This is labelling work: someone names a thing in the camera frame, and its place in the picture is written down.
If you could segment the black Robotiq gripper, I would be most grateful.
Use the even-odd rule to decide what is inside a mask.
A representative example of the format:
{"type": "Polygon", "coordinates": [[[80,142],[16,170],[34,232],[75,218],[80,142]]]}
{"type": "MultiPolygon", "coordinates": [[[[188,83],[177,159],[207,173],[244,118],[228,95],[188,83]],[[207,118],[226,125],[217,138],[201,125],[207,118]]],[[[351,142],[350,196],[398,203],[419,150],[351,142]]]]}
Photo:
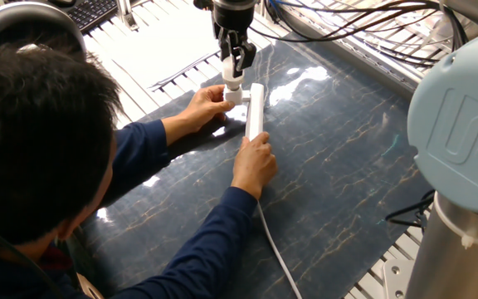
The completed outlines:
{"type": "Polygon", "coordinates": [[[215,38],[220,47],[220,60],[232,57],[232,77],[238,78],[243,71],[251,67],[256,46],[247,41],[247,29],[251,25],[255,3],[214,3],[212,19],[214,23],[215,38]],[[235,32],[239,42],[231,42],[227,36],[235,32]]]}

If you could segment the person's left hand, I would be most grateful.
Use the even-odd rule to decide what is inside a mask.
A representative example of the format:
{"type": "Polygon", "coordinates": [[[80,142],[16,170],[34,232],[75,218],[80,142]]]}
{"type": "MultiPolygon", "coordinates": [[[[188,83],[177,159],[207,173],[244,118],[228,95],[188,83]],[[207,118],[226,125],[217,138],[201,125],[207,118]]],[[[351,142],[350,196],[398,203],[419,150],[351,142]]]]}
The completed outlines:
{"type": "Polygon", "coordinates": [[[197,133],[210,120],[224,120],[224,113],[235,106],[233,102],[223,100],[224,89],[224,85],[204,87],[195,93],[185,110],[175,116],[161,119],[167,145],[186,135],[197,133]]]}

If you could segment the person's right hand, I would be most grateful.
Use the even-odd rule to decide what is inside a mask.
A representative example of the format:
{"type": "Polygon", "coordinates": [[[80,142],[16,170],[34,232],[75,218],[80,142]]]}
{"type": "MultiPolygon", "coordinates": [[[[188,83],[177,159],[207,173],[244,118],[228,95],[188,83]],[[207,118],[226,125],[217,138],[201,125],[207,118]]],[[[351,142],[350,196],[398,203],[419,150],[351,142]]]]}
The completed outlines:
{"type": "Polygon", "coordinates": [[[233,166],[231,186],[246,191],[256,200],[278,170],[269,137],[267,132],[261,132],[253,140],[243,137],[233,166]]]}

